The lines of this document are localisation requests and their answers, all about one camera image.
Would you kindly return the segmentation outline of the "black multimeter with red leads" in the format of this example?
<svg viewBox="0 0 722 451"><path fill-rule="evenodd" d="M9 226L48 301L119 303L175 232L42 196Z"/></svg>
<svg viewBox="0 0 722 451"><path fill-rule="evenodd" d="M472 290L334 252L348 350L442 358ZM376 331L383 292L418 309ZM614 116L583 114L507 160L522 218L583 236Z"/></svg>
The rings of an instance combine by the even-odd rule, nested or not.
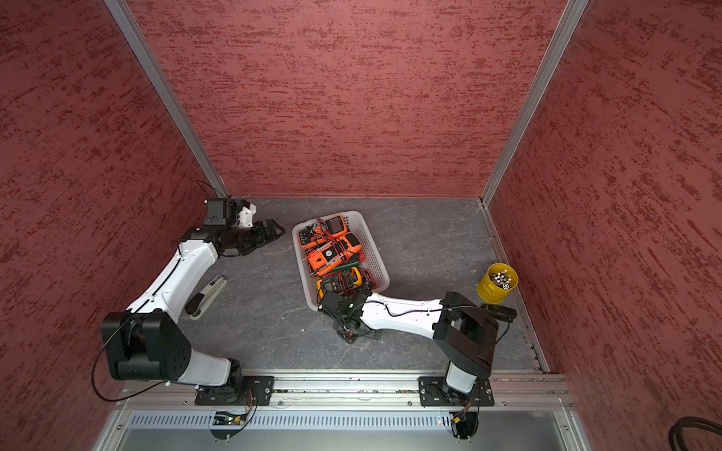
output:
<svg viewBox="0 0 722 451"><path fill-rule="evenodd" d="M359 338L368 338L372 340L380 340L381 332L367 327L364 323L352 322L346 326L336 323L334 329L341 340L348 344L355 344Z"/></svg>

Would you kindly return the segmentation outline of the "yellow black multimeter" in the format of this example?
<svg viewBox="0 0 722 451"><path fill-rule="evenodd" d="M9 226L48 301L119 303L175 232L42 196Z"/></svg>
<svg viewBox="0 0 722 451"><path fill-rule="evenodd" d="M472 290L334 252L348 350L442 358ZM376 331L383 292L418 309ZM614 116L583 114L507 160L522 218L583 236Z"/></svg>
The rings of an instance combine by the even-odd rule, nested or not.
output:
<svg viewBox="0 0 722 451"><path fill-rule="evenodd" d="M362 288L364 284L364 272L357 267L333 272L317 282L316 303L321 304L321 300L328 293L348 295Z"/></svg>

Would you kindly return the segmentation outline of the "orange multimeter with leads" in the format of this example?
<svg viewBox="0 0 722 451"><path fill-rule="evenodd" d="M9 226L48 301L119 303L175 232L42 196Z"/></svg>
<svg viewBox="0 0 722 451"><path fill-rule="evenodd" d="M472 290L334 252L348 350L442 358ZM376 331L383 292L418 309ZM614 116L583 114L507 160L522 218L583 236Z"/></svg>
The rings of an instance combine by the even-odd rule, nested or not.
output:
<svg viewBox="0 0 722 451"><path fill-rule="evenodd" d="M361 241L351 232L322 244L306 256L309 275L314 278L325 277L338 266L349 262L362 248Z"/></svg>

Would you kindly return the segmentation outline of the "orange clamp meter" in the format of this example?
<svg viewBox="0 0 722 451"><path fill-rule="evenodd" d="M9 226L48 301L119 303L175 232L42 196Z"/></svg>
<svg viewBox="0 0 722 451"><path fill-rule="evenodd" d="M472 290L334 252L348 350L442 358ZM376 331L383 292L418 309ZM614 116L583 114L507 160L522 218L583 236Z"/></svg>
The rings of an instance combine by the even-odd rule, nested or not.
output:
<svg viewBox="0 0 722 451"><path fill-rule="evenodd" d="M302 249L316 248L329 241L340 238L349 231L345 219L341 215L329 219L317 219L298 232L298 240Z"/></svg>

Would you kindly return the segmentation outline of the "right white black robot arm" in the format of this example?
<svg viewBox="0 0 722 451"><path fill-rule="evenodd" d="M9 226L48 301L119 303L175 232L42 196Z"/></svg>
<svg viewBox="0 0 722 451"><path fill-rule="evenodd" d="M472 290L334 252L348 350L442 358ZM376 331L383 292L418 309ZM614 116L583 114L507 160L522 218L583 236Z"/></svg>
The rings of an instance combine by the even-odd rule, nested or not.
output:
<svg viewBox="0 0 722 451"><path fill-rule="evenodd" d="M351 296L328 293L318 305L334 321L337 334L353 343L359 337L377 338L383 331L422 336L449 359L445 387L467 396L492 373L499 321L457 292L441 299L413 301L371 291Z"/></svg>

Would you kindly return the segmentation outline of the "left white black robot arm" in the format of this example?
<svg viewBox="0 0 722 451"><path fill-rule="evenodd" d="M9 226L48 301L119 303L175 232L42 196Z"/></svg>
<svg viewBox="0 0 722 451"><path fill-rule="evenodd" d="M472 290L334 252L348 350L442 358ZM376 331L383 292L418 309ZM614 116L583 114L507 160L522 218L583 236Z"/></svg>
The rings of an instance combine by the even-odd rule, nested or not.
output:
<svg viewBox="0 0 722 451"><path fill-rule="evenodd" d="M192 227L150 287L125 310L101 323L105 359L116 381L192 385L197 403L238 404L248 400L240 363L193 349L178 325L197 283L220 257L244 257L278 240L286 230L275 220L248 229L226 225Z"/></svg>

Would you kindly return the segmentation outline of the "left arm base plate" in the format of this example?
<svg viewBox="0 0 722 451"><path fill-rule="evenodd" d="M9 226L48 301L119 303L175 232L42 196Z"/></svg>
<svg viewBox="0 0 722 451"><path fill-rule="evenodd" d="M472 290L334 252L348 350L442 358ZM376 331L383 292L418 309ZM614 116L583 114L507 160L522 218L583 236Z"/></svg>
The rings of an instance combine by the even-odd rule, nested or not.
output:
<svg viewBox="0 0 722 451"><path fill-rule="evenodd" d="M268 406L274 392L273 376L244 376L239 386L200 386L196 390L197 406Z"/></svg>

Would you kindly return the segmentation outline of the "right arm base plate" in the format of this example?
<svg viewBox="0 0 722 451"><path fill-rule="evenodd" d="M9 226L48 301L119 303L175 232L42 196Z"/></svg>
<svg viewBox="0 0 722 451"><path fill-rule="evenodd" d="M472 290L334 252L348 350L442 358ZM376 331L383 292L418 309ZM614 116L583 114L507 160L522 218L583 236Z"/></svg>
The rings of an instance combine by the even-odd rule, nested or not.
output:
<svg viewBox="0 0 722 451"><path fill-rule="evenodd" d="M493 407L494 395L488 379L476 379L469 393L447 385L444 377L419 377L419 399L423 407Z"/></svg>

